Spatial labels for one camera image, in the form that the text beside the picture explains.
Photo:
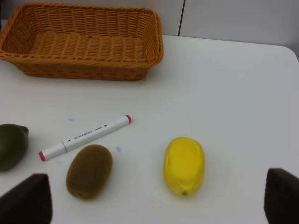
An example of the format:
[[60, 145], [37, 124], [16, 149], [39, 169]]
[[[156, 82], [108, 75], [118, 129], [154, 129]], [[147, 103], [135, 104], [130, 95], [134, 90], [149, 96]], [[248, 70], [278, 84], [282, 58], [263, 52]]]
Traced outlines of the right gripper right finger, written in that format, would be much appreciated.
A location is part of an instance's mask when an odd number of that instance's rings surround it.
[[282, 168], [267, 173], [264, 212], [270, 224], [299, 223], [299, 178]]

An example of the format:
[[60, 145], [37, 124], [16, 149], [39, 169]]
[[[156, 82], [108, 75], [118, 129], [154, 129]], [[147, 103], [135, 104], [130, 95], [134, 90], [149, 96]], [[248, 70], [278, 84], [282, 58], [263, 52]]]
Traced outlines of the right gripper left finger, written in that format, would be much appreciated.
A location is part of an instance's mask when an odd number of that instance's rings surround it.
[[2, 224], [49, 224], [52, 215], [47, 174], [33, 174], [0, 197]]

